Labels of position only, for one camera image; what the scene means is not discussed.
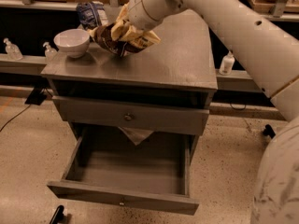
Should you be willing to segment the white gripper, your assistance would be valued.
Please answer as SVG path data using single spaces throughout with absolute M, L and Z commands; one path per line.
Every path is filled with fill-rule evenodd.
M 111 38 L 113 41 L 134 41 L 143 35 L 142 30 L 150 31 L 164 18 L 185 10 L 186 7 L 176 0 L 129 0 L 113 23 Z

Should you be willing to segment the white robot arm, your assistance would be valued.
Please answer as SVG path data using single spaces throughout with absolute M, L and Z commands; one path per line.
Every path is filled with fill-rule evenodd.
M 299 224 L 299 42 L 237 0 L 130 0 L 111 36 L 133 41 L 191 9 L 230 49 L 288 124 L 267 146 L 251 224 Z

